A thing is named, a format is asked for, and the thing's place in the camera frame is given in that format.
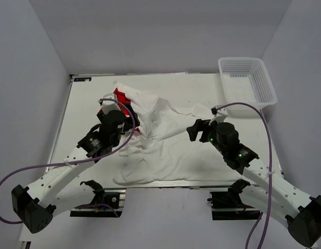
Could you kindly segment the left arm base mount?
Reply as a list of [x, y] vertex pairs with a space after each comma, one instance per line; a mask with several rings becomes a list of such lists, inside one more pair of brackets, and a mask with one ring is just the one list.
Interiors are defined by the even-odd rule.
[[106, 190], [94, 180], [83, 181], [80, 186], [88, 186], [93, 193], [89, 204], [83, 204], [70, 211], [71, 217], [105, 217], [119, 218], [122, 214], [125, 191]]

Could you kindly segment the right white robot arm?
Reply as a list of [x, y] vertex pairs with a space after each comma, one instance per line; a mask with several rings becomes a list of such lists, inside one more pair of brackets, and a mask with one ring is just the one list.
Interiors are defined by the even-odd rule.
[[233, 124], [198, 119], [188, 127], [191, 141], [210, 142], [231, 169], [243, 176], [228, 188], [229, 202], [254, 207], [282, 224], [292, 238], [312, 247], [321, 237], [321, 195], [309, 195], [274, 175], [253, 150], [242, 144]]

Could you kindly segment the white plastic mesh basket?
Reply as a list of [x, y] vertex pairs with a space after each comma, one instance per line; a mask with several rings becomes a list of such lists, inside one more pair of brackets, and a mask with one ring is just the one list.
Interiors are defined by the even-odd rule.
[[218, 67], [226, 103], [243, 102], [258, 110], [277, 103], [273, 84], [261, 59], [220, 58]]

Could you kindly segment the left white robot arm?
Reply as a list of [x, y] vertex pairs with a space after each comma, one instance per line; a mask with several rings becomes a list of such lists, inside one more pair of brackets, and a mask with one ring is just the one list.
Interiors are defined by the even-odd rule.
[[66, 195], [62, 195], [61, 190], [86, 169], [111, 155], [120, 145], [121, 136], [133, 133], [140, 122], [132, 110], [126, 113], [120, 109], [99, 111], [97, 117], [99, 124], [77, 143], [65, 161], [38, 180], [25, 187], [17, 185], [11, 191], [13, 211], [30, 233], [42, 231], [55, 216], [69, 209], [103, 204], [103, 187], [94, 180], [81, 181]]

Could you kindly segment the red print white t shirt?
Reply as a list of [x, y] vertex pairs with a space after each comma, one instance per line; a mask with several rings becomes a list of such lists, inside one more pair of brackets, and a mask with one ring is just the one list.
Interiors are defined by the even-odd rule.
[[[119, 91], [118, 87], [116, 87], [112, 93], [104, 95], [103, 98], [100, 100], [106, 100], [105, 97], [107, 96], [115, 98], [117, 105], [120, 107], [120, 110], [124, 112], [127, 117], [130, 116], [131, 118], [133, 118], [132, 112], [135, 112], [135, 111], [131, 105], [131, 100], [126, 97], [126, 94], [124, 92]], [[132, 122], [135, 122], [135, 131], [140, 132], [139, 130], [140, 121], [138, 119], [137, 113], [136, 113], [136, 121], [132, 120]]]

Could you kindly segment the plain white t shirt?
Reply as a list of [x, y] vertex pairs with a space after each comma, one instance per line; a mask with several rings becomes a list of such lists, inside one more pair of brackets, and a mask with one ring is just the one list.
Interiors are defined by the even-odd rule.
[[168, 100], [146, 90], [121, 83], [116, 95], [124, 94], [138, 115], [140, 125], [129, 143], [119, 151], [123, 161], [113, 181], [119, 185], [154, 181], [236, 181], [210, 143], [192, 142], [186, 131], [196, 119], [208, 119], [208, 108], [199, 103], [191, 108], [174, 107]]

